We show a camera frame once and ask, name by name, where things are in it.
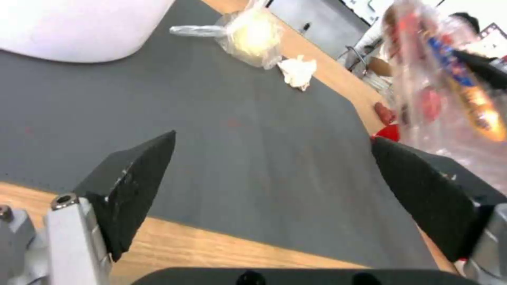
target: black mat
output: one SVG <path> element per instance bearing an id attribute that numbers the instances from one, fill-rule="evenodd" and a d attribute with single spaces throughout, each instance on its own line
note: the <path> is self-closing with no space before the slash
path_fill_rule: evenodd
<path id="1" fill-rule="evenodd" d="M 151 215 L 377 268 L 435 268 L 349 101 L 168 33 L 218 17 L 178 0 L 138 53 L 106 64 L 0 52 L 0 180 L 67 192 L 107 154 L 175 129 Z"/>

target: plastic bag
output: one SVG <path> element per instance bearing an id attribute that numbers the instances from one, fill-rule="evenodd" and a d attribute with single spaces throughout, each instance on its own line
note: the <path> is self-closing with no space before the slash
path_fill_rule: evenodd
<path id="1" fill-rule="evenodd" d="M 282 28 L 264 8 L 264 0 L 250 0 L 244 11 L 225 14 L 214 26 L 173 26 L 170 33 L 213 37 L 228 54 L 255 67 L 270 69 L 282 60 Z"/>
<path id="2" fill-rule="evenodd" d="M 401 142 L 451 157 L 507 195 L 505 122 L 488 86 L 453 54 L 477 35 L 419 0 L 396 0 L 383 30 Z"/>

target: white tissue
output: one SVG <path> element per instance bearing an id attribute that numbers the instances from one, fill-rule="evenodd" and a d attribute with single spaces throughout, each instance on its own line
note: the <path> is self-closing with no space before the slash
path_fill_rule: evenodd
<path id="1" fill-rule="evenodd" d="M 285 83 L 305 91 L 310 86 L 313 73 L 317 70 L 317 62 L 315 60 L 305 62 L 303 56 L 298 55 L 296 59 L 282 60 L 278 63 L 278 67 L 285 76 Z"/>

